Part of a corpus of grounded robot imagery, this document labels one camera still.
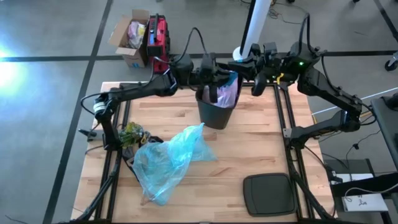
open cardboard box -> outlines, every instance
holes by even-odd
[[[128,46],[129,37],[127,36],[127,30],[131,21],[137,21],[141,24],[146,25],[146,31],[144,38],[138,49],[131,49]],[[131,16],[123,15],[120,21],[116,24],[116,27],[109,38],[111,45],[117,46],[116,53],[123,56],[124,61],[129,67],[144,68],[148,63],[147,56],[147,36],[148,36],[148,22],[149,22],[149,11],[142,9],[133,9]]]

trash bin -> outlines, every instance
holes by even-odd
[[[242,83],[243,78],[238,75],[238,95],[236,96],[235,105],[232,108],[220,108],[218,106],[204,102],[202,100],[203,89],[198,90],[195,94],[195,97],[198,102],[200,121],[209,128],[224,129],[228,124],[229,118],[231,117],[232,110],[234,110],[236,103],[239,100],[242,90]]]

butcher block tabletop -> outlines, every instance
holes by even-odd
[[[104,82],[101,91],[118,87],[118,82]],[[164,206],[154,203],[141,205],[142,188],[134,174],[122,162],[112,222],[294,222],[296,214],[276,217],[251,217],[243,198],[243,179],[249,175],[266,173],[288,174],[284,143],[273,88],[266,88],[261,96],[252,96],[251,87],[243,87],[237,106],[224,130],[205,126],[203,136],[218,157],[217,161],[191,162],[182,181],[176,186]],[[313,124],[307,97],[289,87],[290,99],[297,126]],[[286,124],[287,110],[282,98]],[[123,120],[121,105],[119,123]],[[178,90],[174,96],[150,96],[131,101],[129,122],[135,122],[152,135],[170,140],[184,128],[200,124],[195,92]],[[102,145],[93,141],[88,148]],[[318,141],[306,144],[322,158]],[[303,161],[311,192],[330,214],[333,198],[326,172],[317,158],[303,149]],[[95,149],[87,153],[75,199],[72,218],[81,215],[100,188],[106,151]],[[113,168],[114,152],[110,170]],[[109,192],[104,198],[102,216],[106,216]],[[303,215],[305,202],[299,190]]]

white pole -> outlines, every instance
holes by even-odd
[[[266,22],[269,6],[271,0],[256,0],[254,5],[253,14],[250,20],[248,34],[243,47],[242,55],[239,53],[240,47],[237,47],[233,52],[234,60],[245,59],[249,55],[250,47],[252,44],[259,42],[262,28]]]

gray floor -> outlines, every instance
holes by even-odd
[[[398,27],[398,3],[380,1]],[[89,56],[106,3],[0,1],[0,57]],[[312,45],[329,51],[398,49],[374,1],[362,0],[354,5],[349,0],[297,0],[294,5],[311,13]],[[115,48],[107,41],[121,15],[130,14],[132,8],[166,16],[172,53],[182,52],[193,26],[201,30],[208,50],[231,53],[240,45],[248,14],[247,5],[238,0],[114,0],[98,55],[114,55]],[[277,5],[275,10],[286,21],[300,22],[303,17],[296,7]],[[260,43],[276,41],[279,50],[286,52],[297,41],[298,32],[298,25],[268,18]],[[202,53],[196,34],[188,53]],[[327,57],[325,63],[333,83],[365,97],[398,87],[398,72],[384,70],[389,58]],[[5,215],[29,224],[42,222],[87,65],[88,61],[0,62],[0,223],[14,223]],[[86,94],[96,93],[105,81],[147,80],[148,75],[148,69],[130,69],[121,60],[96,61]],[[313,113],[333,106],[319,98],[308,99]],[[90,107],[92,102],[87,101],[87,105]],[[315,116],[322,121],[335,112],[328,110]],[[87,129],[92,121],[90,114],[82,112],[78,127]],[[344,159],[353,143],[378,129],[374,124],[355,133],[337,135],[320,143],[322,151]],[[360,148],[349,158],[370,158],[377,172],[395,170],[380,134],[363,141]],[[53,222],[70,217],[85,149],[85,139],[76,134]],[[391,202],[387,203],[397,221]],[[380,221],[376,213],[338,214],[344,220]]]

